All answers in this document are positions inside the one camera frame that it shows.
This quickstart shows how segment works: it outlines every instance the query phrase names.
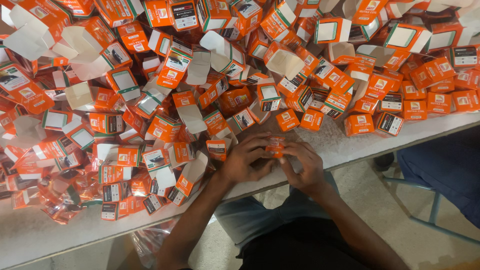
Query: blue cloth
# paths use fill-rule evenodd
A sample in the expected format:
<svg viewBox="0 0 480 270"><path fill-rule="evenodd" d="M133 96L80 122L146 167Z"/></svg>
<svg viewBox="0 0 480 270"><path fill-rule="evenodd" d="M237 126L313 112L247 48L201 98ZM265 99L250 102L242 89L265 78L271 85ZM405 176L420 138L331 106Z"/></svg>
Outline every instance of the blue cloth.
<svg viewBox="0 0 480 270"><path fill-rule="evenodd" d="M434 187L480 228L480 127L397 152L405 180Z"/></svg>
<svg viewBox="0 0 480 270"><path fill-rule="evenodd" d="M324 173L338 193L330 172ZM266 209L252 196L219 205L215 217L240 250L256 237L272 232L278 227L300 217L330 219L325 210L300 190L290 187L290 196L275 209Z"/></svg>

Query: person's left hand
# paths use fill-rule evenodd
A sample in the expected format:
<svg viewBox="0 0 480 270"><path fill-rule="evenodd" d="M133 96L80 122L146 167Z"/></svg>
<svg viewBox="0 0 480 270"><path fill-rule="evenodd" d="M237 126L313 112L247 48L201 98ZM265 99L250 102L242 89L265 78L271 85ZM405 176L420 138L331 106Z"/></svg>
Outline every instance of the person's left hand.
<svg viewBox="0 0 480 270"><path fill-rule="evenodd" d="M271 132L263 132L248 135L236 145L218 171L220 179L235 185L241 182L258 181L269 174L275 160L268 161L258 170L254 170L250 164L259 158L268 159L273 156L273 152L267 152L261 148L270 144L267 137L271 134Z"/></svg>

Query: hand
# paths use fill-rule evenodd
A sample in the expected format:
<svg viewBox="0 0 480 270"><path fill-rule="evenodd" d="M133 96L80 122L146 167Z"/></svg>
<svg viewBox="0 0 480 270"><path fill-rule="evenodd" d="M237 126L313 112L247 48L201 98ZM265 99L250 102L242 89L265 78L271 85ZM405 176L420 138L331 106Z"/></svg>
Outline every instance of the hand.
<svg viewBox="0 0 480 270"><path fill-rule="evenodd" d="M281 143L285 147L282 153L297 157L303 165L303 170L295 173L292 164L285 157L280 159L280 166L290 185L310 197L324 196L326 192L333 190L324 179L324 162L310 144L286 141Z"/></svg>
<svg viewBox="0 0 480 270"><path fill-rule="evenodd" d="M267 162L262 168L254 170L250 164L259 158L268 159L273 152L266 152L261 147L270 144L267 139L271 132L252 134L236 145L218 171L221 181L235 185L241 182L258 181L272 170L274 160Z"/></svg>

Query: white table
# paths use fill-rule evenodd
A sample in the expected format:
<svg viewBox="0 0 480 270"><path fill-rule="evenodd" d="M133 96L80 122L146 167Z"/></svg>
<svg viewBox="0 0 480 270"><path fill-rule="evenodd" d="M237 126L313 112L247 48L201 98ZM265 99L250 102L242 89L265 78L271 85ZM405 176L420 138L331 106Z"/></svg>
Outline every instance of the white table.
<svg viewBox="0 0 480 270"><path fill-rule="evenodd" d="M284 136L292 141L309 142L323 158L324 167L332 170L478 124L480 114L448 115L405 124L398 137L384 139L375 135L346 137L343 121L327 118L317 133L297 129ZM274 117L243 133L259 130L279 133ZM293 166L296 169L300 167L297 162L293 162ZM236 186L225 200L252 195L283 184L286 184L285 175L277 167L259 182ZM93 206L80 212L68 225L55 223L36 207L11 210L10 200L0 201L0 269L40 260L167 221L183 213L193 199L181 207L170 204L152 216L142 211L115 222L101 220L101 207Z"/></svg>

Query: person's right hand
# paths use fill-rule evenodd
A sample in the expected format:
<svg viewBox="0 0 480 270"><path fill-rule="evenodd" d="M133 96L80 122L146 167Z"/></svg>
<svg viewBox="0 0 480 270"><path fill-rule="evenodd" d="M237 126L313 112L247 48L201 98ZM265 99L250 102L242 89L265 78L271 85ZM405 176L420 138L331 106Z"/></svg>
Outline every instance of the person's right hand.
<svg viewBox="0 0 480 270"><path fill-rule="evenodd" d="M285 147L282 153L297 157L303 165L303 170L295 173L292 164L285 157L280 158L280 166L285 172L290 185L310 197L323 196L325 193L330 193L332 186L324 179L323 160L317 155L313 147L306 142L293 143L283 141L281 143Z"/></svg>

